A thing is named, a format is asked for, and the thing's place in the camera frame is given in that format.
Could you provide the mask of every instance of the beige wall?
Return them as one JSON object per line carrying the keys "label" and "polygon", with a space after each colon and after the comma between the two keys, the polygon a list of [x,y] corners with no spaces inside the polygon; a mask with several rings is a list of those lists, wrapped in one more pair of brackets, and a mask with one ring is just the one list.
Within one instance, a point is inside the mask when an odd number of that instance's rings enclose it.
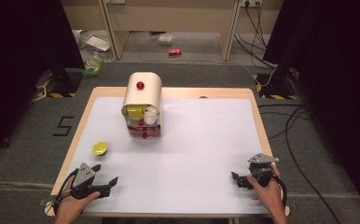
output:
{"label": "beige wall", "polygon": [[108,6],[115,31],[229,32],[236,0],[126,0]]}
{"label": "beige wall", "polygon": [[[261,27],[263,34],[270,34],[282,7],[283,0],[263,0],[261,5]],[[253,19],[254,24],[258,22],[257,11],[255,7],[249,7],[248,12]],[[246,8],[241,7],[239,17],[236,22],[235,33],[254,34],[255,30],[246,13]]]}
{"label": "beige wall", "polygon": [[73,30],[106,30],[100,0],[61,0]]}

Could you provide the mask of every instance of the black curtain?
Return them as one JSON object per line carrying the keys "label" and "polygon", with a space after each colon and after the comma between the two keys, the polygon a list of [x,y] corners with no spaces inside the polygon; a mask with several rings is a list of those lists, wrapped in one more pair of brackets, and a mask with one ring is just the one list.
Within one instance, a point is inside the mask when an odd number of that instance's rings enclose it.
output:
{"label": "black curtain", "polygon": [[0,0],[0,142],[9,136],[46,71],[83,68],[60,0]]}
{"label": "black curtain", "polygon": [[282,74],[299,71],[322,136],[360,194],[360,4],[284,0],[264,59]]}

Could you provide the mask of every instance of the black cable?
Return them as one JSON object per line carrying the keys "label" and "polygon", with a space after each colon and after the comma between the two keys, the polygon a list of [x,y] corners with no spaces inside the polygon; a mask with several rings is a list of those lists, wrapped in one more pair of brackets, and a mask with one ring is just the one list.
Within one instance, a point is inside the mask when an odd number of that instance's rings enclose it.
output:
{"label": "black cable", "polygon": [[[252,54],[254,54],[254,53],[253,53],[253,48],[255,47],[255,43],[256,43],[256,35],[255,35],[255,37],[253,38],[252,47],[250,48],[250,52],[251,52]],[[250,61],[252,62],[252,64],[253,64],[255,67],[266,69],[266,67],[261,67],[261,66],[256,65],[256,64],[254,63],[253,58],[252,58],[251,56],[250,56]]]}
{"label": "black cable", "polygon": [[329,204],[325,201],[325,198],[323,198],[322,194],[319,192],[319,190],[312,184],[312,182],[309,180],[309,178],[305,175],[305,173],[302,171],[302,169],[300,168],[298,162],[297,162],[297,159],[295,158],[294,154],[293,154],[293,150],[290,146],[290,142],[288,140],[288,131],[287,131],[287,127],[288,127],[288,124],[291,120],[291,118],[294,117],[294,115],[297,113],[297,111],[300,110],[300,108],[302,108],[302,106],[300,106],[299,108],[297,108],[292,116],[287,120],[287,123],[285,124],[285,141],[287,143],[287,148],[288,148],[288,151],[290,152],[290,155],[291,155],[291,158],[293,159],[294,161],[294,164],[297,166],[299,172],[302,174],[302,176],[305,178],[305,180],[308,182],[308,184],[313,188],[313,190],[316,192],[316,194],[319,196],[319,198],[322,200],[322,202],[325,204],[325,206],[327,207],[327,209],[329,210],[329,212],[331,213],[331,215],[334,217],[334,219],[336,220],[337,223],[340,224],[339,222],[339,219],[337,217],[337,215],[334,213],[334,211],[332,210],[332,208],[329,206]]}
{"label": "black cable", "polygon": [[[303,114],[303,113],[305,113],[305,112],[307,112],[307,111],[304,111],[304,112],[302,112],[302,113],[299,113],[299,114],[297,115],[296,119],[303,119],[303,118],[299,117],[299,115],[300,115],[300,114]],[[274,136],[268,138],[268,140],[272,140],[273,138],[275,138],[275,137],[279,136],[280,134],[282,134],[282,133],[286,132],[287,130],[289,130],[289,129],[290,129],[291,127],[293,127],[293,125],[295,124],[296,119],[293,119],[293,123],[291,123],[291,125],[288,127],[288,129],[284,129],[283,131],[281,131],[281,132],[279,132],[279,133],[276,133]]]}
{"label": "black cable", "polygon": [[[281,104],[278,104],[278,105],[258,105],[257,107],[258,108],[261,108],[261,107],[266,107],[266,106],[283,106]],[[301,105],[284,105],[284,106],[301,106]]]}
{"label": "black cable", "polygon": [[284,182],[279,178],[279,176],[277,176],[276,174],[273,174],[272,177],[282,188],[283,191],[283,198],[282,198],[282,202],[283,202],[283,208],[285,209],[285,205],[287,204],[287,187],[285,186]]}
{"label": "black cable", "polygon": [[61,185],[61,188],[58,192],[58,195],[55,197],[55,200],[54,202],[52,203],[52,206],[54,208],[54,213],[56,214],[57,213],[57,210],[58,210],[58,207],[59,207],[59,204],[61,202],[61,196],[62,196],[62,192],[63,192],[63,189],[66,187],[66,184],[67,182],[69,181],[70,177],[72,177],[73,175],[76,175],[78,172],[78,168],[76,168],[72,173],[69,174],[69,176],[66,177],[66,179],[64,179],[62,185]]}
{"label": "black cable", "polygon": [[234,35],[236,41],[238,42],[238,44],[241,46],[241,48],[246,51],[247,53],[249,53],[252,57],[256,58],[257,60],[259,60],[261,63],[264,63],[266,66],[270,67],[271,69],[273,69],[274,67],[271,66],[270,64],[264,62],[263,60],[259,59],[253,52],[251,52],[249,49],[247,49],[242,43],[241,41],[238,39],[238,37],[236,35]]}
{"label": "black cable", "polygon": [[[254,45],[255,45],[255,43],[256,43],[256,37],[257,37],[257,35],[258,35],[258,26],[257,26],[257,28],[255,27],[255,30],[256,30],[255,37],[253,38],[252,47],[250,48],[250,52],[252,52],[252,53],[253,53]],[[261,37],[260,37],[260,42],[261,42],[262,44],[264,44],[263,39],[262,39]],[[258,67],[258,66],[254,63],[252,57],[250,57],[250,61],[252,62],[252,64],[253,64],[254,66]]]}
{"label": "black cable", "polygon": [[51,210],[51,207],[54,203],[49,203],[46,205],[45,209],[49,207],[49,210]]}
{"label": "black cable", "polygon": [[[247,42],[246,40],[244,40],[240,34],[238,34],[238,37],[239,37],[240,40],[241,40],[242,42],[244,42],[245,44],[250,45],[250,46],[253,46],[252,44],[250,44],[249,42]],[[266,50],[266,49],[260,48],[259,46],[254,46],[254,47],[255,47],[256,49],[261,49],[261,50],[264,50],[264,51]]]}
{"label": "black cable", "polygon": [[[303,114],[303,113],[306,113],[307,111],[304,111],[304,112],[301,112],[297,115],[297,119],[305,119],[305,120],[312,120],[312,119],[306,119],[306,118],[303,118],[303,117],[300,117],[299,115],[300,114]],[[259,113],[261,115],[264,115],[264,114],[276,114],[276,115],[285,115],[285,116],[291,116],[291,114],[285,114],[285,113],[281,113],[281,112],[261,112]]]}
{"label": "black cable", "polygon": [[246,14],[247,14],[247,17],[249,18],[250,22],[252,23],[253,28],[254,28],[255,31],[256,31],[256,38],[257,38],[257,39],[259,40],[259,42],[261,42],[261,44],[263,44],[263,45],[265,46],[265,48],[266,48],[267,45],[266,45],[265,42],[263,41],[263,36],[260,35],[258,29],[256,28],[256,26],[255,26],[255,24],[254,24],[254,22],[253,22],[252,17],[251,17],[250,14],[249,14],[248,6],[246,7]]}
{"label": "black cable", "polygon": [[78,49],[78,50],[82,50],[82,49],[85,49],[85,48],[87,48],[88,47],[88,45],[86,45],[86,46],[84,46],[84,47],[82,47],[82,48],[80,48],[80,49]]}
{"label": "black cable", "polygon": [[262,25],[261,25],[262,8],[261,8],[261,4],[259,2],[256,2],[256,13],[257,13],[257,17],[258,17],[258,25],[256,27],[257,27],[257,29],[259,27],[259,32],[261,33],[262,42],[263,42],[263,45],[266,48],[267,43],[265,43],[264,35],[262,34]]}

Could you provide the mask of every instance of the human hand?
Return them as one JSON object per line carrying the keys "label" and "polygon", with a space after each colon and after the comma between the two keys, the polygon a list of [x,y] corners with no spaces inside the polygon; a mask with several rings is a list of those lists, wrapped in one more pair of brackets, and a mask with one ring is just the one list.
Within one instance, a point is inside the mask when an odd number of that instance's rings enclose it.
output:
{"label": "human hand", "polygon": [[[280,172],[274,164],[270,167],[275,175],[280,178]],[[287,223],[285,216],[283,201],[282,201],[282,190],[280,185],[275,181],[271,180],[269,184],[263,188],[257,182],[257,180],[251,175],[247,176],[247,180],[256,190],[257,195],[253,197],[254,200],[260,200],[264,206],[268,209],[272,215],[275,223]]]}
{"label": "human hand", "polygon": [[[70,190],[70,186],[73,183],[74,178],[74,176],[69,178],[63,192]],[[56,213],[55,224],[73,223],[84,208],[93,200],[97,199],[99,195],[101,195],[101,193],[96,191],[84,199],[76,199],[70,195],[70,193],[62,196],[61,203],[59,204],[58,211]]]}

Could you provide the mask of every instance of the gray carpet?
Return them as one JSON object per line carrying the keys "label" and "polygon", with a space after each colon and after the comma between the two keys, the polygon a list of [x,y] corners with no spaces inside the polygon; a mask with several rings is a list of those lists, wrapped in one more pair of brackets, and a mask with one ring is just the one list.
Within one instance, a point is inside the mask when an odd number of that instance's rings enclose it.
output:
{"label": "gray carpet", "polygon": [[[252,74],[268,73],[250,67]],[[180,63],[106,63],[97,77],[82,79],[76,97],[46,98],[33,103],[22,115],[12,135],[10,146],[0,148],[0,223],[52,223],[44,214],[41,200],[50,194],[63,159],[69,148],[90,93],[99,86],[127,86],[134,72],[154,72],[163,87],[249,88],[259,105],[298,105],[302,100],[267,100],[257,96],[256,86],[246,70],[238,65],[205,65]],[[296,106],[260,107],[268,138],[284,130]],[[325,197],[340,223],[360,223],[360,197],[341,166],[335,163],[311,115],[300,109],[299,118],[288,132],[292,152],[299,167]],[[67,136],[57,125],[72,126]],[[288,188],[291,223],[335,223],[328,209],[300,174],[284,134],[270,140],[273,155],[280,158],[278,167]],[[100,218],[81,217],[77,223],[101,223]]]}

